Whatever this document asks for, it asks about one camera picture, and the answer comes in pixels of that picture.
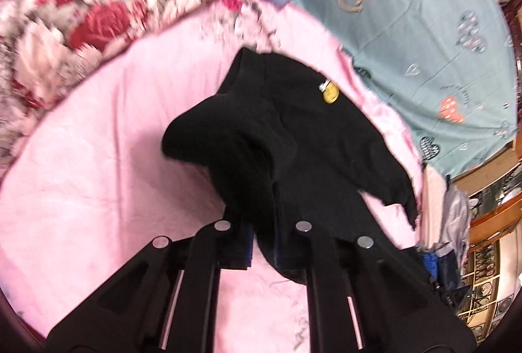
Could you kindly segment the black pants with yellow badge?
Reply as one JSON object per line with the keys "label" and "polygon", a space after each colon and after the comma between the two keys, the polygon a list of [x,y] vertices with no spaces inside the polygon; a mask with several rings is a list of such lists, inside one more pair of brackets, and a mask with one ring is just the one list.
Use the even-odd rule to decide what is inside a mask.
{"label": "black pants with yellow badge", "polygon": [[417,253],[396,248],[363,199],[399,205],[414,222],[410,176],[350,99],[324,100],[324,80],[290,57],[241,49],[218,92],[169,124],[162,151],[206,167],[232,218],[254,227],[265,259],[293,282],[304,280],[284,266],[298,220],[345,241],[370,236],[398,272],[419,278]]}

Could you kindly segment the pink floral bed sheet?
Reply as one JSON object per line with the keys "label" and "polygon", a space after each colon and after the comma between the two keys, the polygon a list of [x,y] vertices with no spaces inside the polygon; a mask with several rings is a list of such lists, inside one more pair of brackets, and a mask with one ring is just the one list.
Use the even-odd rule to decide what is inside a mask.
{"label": "pink floral bed sheet", "polygon": [[336,82],[422,190],[410,132],[362,83],[341,44],[294,6],[219,0],[135,42],[48,114],[1,186],[1,288],[38,333],[156,236],[181,239],[220,217],[201,168],[167,161],[161,138],[213,95],[243,45],[278,51]]}

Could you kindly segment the teal cartoon heart blanket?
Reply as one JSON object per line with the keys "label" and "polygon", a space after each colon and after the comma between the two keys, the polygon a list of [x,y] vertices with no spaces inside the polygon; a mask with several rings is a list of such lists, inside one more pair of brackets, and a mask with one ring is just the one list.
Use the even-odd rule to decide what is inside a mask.
{"label": "teal cartoon heart blanket", "polygon": [[517,134],[511,34],[496,0],[295,0],[395,108],[423,159],[458,176]]}

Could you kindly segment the wooden carved bed frame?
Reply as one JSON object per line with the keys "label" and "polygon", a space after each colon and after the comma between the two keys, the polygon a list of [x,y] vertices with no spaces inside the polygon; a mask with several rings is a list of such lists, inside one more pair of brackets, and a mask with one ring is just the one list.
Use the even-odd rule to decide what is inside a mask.
{"label": "wooden carved bed frame", "polygon": [[478,343],[500,324],[521,290],[521,148],[511,144],[456,178],[471,207],[463,281],[471,287],[458,317]]}

